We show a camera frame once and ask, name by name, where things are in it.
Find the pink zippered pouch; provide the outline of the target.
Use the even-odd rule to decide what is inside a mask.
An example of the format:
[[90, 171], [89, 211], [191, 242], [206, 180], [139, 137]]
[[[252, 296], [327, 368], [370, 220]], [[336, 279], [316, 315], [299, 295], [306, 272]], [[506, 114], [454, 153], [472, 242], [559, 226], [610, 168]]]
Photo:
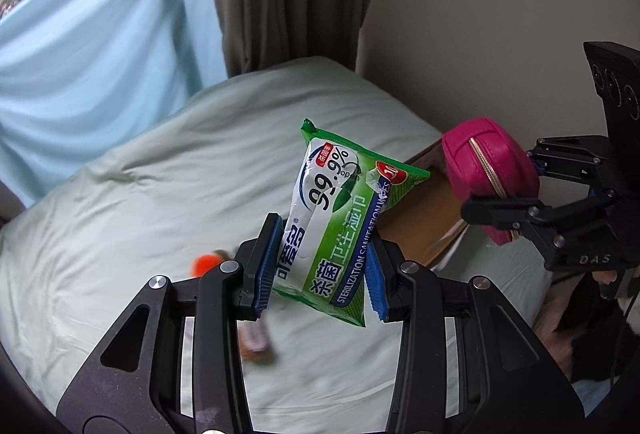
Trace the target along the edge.
[[499, 124], [469, 120], [442, 135], [447, 176], [460, 202], [470, 195], [538, 198], [540, 182], [527, 153]]

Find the clear packaged brown item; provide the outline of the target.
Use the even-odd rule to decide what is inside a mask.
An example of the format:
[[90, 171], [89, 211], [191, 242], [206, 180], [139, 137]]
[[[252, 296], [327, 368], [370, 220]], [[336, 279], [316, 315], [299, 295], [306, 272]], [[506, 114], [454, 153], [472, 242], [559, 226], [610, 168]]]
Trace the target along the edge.
[[268, 362], [272, 358], [272, 345], [265, 319], [238, 322], [240, 355], [249, 362]]

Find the grey plush toy orange tuft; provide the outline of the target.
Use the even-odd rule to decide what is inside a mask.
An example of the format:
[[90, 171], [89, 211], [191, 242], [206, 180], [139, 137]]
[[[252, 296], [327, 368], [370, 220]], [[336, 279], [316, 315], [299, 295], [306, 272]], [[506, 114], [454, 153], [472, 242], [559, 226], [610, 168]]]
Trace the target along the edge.
[[232, 257], [224, 250], [216, 250], [212, 253], [207, 253], [195, 258], [191, 264], [191, 277], [200, 278], [204, 276], [206, 272], [213, 269], [224, 261], [231, 261]]

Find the green wet wipes pack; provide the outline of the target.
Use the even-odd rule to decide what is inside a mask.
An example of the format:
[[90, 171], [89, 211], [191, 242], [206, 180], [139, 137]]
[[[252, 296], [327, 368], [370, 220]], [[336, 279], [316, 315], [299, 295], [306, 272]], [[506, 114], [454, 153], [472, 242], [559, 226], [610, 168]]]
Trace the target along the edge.
[[273, 287], [335, 319], [363, 327], [368, 244], [378, 219], [415, 186], [425, 169], [370, 151], [318, 128], [307, 143], [284, 226]]

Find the cardboard box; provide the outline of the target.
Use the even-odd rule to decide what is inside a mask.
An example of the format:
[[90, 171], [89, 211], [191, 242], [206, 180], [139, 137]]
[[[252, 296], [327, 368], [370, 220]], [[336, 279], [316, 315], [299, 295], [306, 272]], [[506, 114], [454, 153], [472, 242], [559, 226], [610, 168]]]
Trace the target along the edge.
[[454, 250], [468, 225], [460, 217], [461, 203], [450, 187], [442, 140], [411, 157], [408, 164], [425, 169], [430, 178], [382, 215], [378, 232], [397, 243], [405, 258], [433, 268]]

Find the pale green bed sheet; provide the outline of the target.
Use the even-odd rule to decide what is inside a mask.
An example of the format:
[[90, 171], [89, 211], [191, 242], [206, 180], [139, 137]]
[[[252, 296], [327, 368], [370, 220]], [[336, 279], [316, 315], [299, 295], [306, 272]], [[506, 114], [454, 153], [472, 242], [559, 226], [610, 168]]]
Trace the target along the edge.
[[[290, 209], [311, 121], [405, 161], [436, 128], [326, 59], [221, 82], [169, 120], [81, 167], [1, 234], [1, 342], [48, 411], [96, 343], [155, 275], [186, 279], [198, 256], [235, 250]], [[280, 296], [265, 321], [276, 358], [249, 362], [258, 430], [384, 428], [401, 328], [358, 328]]]

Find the light blue window cloth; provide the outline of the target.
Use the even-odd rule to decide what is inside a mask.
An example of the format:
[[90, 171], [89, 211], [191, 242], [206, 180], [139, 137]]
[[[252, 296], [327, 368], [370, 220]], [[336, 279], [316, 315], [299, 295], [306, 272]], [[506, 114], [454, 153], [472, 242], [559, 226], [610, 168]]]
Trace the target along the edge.
[[214, 0], [24, 0], [1, 23], [1, 180], [25, 205], [227, 76]]

